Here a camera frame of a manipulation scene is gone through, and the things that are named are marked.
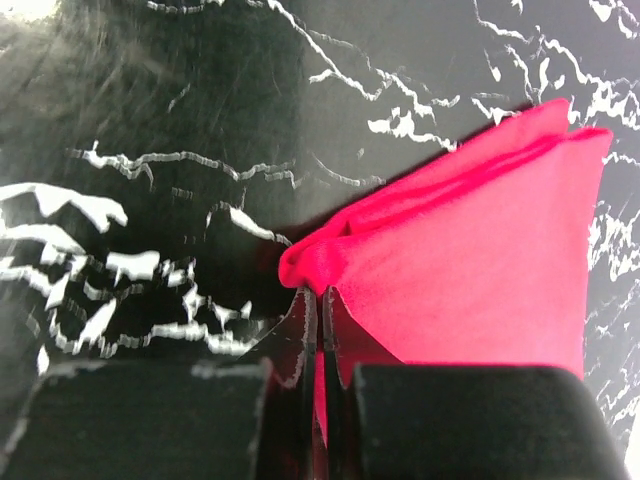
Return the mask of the red t-shirt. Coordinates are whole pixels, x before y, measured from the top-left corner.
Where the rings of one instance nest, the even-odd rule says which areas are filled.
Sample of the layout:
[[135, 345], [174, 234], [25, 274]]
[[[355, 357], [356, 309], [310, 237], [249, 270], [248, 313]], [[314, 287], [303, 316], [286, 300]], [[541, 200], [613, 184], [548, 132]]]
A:
[[589, 229], [607, 128], [572, 128], [555, 99], [348, 205], [285, 250], [278, 276], [335, 288], [409, 364], [584, 373]]

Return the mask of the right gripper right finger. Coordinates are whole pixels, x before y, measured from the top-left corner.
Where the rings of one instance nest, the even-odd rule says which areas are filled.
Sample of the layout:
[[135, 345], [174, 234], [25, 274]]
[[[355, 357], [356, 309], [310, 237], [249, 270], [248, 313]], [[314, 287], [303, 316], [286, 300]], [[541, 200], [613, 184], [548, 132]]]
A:
[[359, 365], [401, 361], [356, 322], [337, 288], [322, 300], [328, 477], [361, 479], [360, 418], [352, 386]]

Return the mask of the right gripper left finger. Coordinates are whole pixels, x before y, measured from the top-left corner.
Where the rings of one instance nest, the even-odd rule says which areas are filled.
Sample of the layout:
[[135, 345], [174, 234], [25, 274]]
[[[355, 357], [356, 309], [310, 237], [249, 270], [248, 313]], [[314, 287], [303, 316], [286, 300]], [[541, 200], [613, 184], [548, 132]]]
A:
[[313, 476], [317, 337], [316, 297], [300, 288], [286, 314], [239, 358], [241, 364], [269, 367], [260, 407], [257, 479]]

